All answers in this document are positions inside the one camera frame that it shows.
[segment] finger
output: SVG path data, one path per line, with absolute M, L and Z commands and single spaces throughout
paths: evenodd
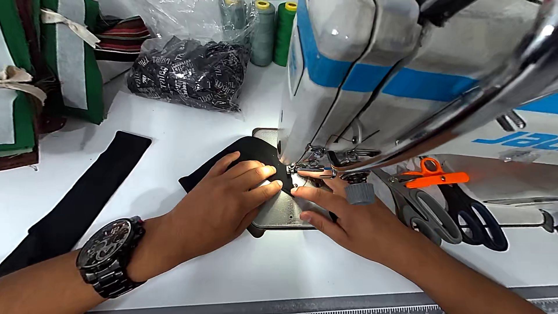
M 240 235 L 242 232 L 244 232 L 244 230 L 248 228 L 248 226 L 252 223 L 252 221 L 256 219 L 258 214 L 259 214 L 259 208 L 254 208 L 253 210 L 248 212 L 246 216 L 242 219 L 240 224 L 238 225 L 237 234 Z
M 302 197 L 320 207 L 333 212 L 338 217 L 344 217 L 345 209 L 349 206 L 347 200 L 323 189 L 298 187 L 291 190 L 294 196 Z
M 305 211 L 300 213 L 300 219 L 309 222 L 316 229 L 323 232 L 333 241 L 341 243 L 347 238 L 347 233 L 338 224 L 333 223 L 321 214 L 313 211 Z
M 327 178 L 331 177 L 331 170 L 324 170 L 324 171 L 298 171 L 297 172 L 300 176 L 302 177 L 312 177 L 312 178 L 316 178 L 316 179 L 323 179 L 322 176 L 325 176 Z
M 239 175 L 232 180 L 234 186 L 242 192 L 254 187 L 256 184 L 264 181 L 270 176 L 274 175 L 277 169 L 273 166 L 258 167 Z
M 324 179 L 324 182 L 331 190 L 333 190 L 333 194 L 347 198 L 347 194 L 345 193 L 345 187 L 349 185 L 347 181 L 337 177 L 334 179 Z
M 225 157 L 219 159 L 219 161 L 216 162 L 211 169 L 209 169 L 204 178 L 215 178 L 222 175 L 225 171 L 227 171 L 227 167 L 229 167 L 229 165 L 239 157 L 240 151 L 235 151 L 234 153 L 225 155 Z
M 238 177 L 239 175 L 246 173 L 249 170 L 252 170 L 254 168 L 263 167 L 263 166 L 265 166 L 265 165 L 260 163 L 259 161 L 255 161 L 255 160 L 241 161 L 240 163 L 234 165 L 234 167 L 227 170 L 227 172 L 225 172 L 222 175 L 222 178 L 224 178 L 224 179 L 234 179 L 234 178 Z
M 282 187 L 283 182 L 276 180 L 268 185 L 245 192 L 244 206 L 247 210 L 252 210 L 279 193 Z

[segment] scissors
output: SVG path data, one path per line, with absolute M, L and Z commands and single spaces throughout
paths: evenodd
M 457 184 L 439 185 L 438 187 L 446 198 L 448 214 L 457 224 L 463 242 L 471 245 L 484 245 L 498 252 L 508 249 L 508 240 L 502 227 L 485 205 L 469 197 Z M 482 217 L 484 223 L 473 209 Z M 460 224 L 459 217 L 465 221 L 465 226 Z M 465 229 L 469 229 L 470 233 L 467 234 Z
M 395 178 L 405 181 L 407 188 L 426 188 L 431 185 L 464 183 L 469 181 L 469 176 L 464 172 L 446 173 L 440 163 L 434 158 L 423 158 L 420 161 L 420 172 L 403 172 Z
M 392 180 L 393 176 L 381 169 L 372 169 L 392 192 L 397 210 L 397 218 L 410 228 L 417 228 L 434 244 L 442 240 L 461 243 L 461 232 L 445 209 L 428 193 L 419 189 L 409 189 L 403 183 Z

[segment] black watch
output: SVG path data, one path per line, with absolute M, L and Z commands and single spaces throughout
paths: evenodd
M 138 217 L 118 219 L 97 231 L 83 246 L 76 266 L 83 280 L 103 298 L 116 298 L 144 282 L 128 278 L 126 266 L 145 234 Z

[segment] thread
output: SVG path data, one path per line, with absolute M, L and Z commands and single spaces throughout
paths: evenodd
M 244 0 L 220 0 L 219 6 L 225 33 L 243 31 L 246 28 Z
M 275 43 L 275 6 L 267 1 L 256 1 L 258 18 L 252 39 L 251 62 L 266 66 L 273 61 Z
M 279 4 L 278 12 L 273 62 L 280 66 L 287 66 L 288 48 L 291 45 L 292 24 L 296 15 L 296 3 L 281 3 Z

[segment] hand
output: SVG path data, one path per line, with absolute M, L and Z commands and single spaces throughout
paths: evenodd
M 227 171 L 239 157 L 236 152 L 218 161 L 168 214 L 182 248 L 191 257 L 236 239 L 256 218 L 258 206 L 283 187 L 279 180 L 256 187 L 277 172 L 259 161 L 243 161 Z
M 319 177 L 320 173 L 304 173 Z M 318 188 L 298 187 L 291 193 L 312 201 L 338 216 L 333 223 L 321 214 L 305 211 L 300 218 L 311 223 L 342 247 L 369 260 L 395 268 L 406 252 L 420 241 L 421 235 L 399 222 L 397 217 L 378 198 L 372 205 L 350 205 L 341 187 L 341 179 L 324 180 L 333 193 Z
M 258 215 L 258 206 L 283 187 L 279 180 L 257 187 L 277 171 L 232 153 L 169 213 L 145 222 L 146 233 L 134 251 L 128 274 L 141 282 L 236 239 Z
M 347 181 L 342 180 L 339 177 L 335 177 L 333 179 L 324 179 L 321 176 L 331 176 L 331 170 L 325 170 L 322 172 L 312 172 L 312 171 L 299 171 L 298 174 L 302 177 L 312 177 L 316 179 L 322 179 L 325 184 L 333 191 L 333 194 L 339 195 L 343 198 L 346 197 L 345 195 L 345 187 L 349 185 Z

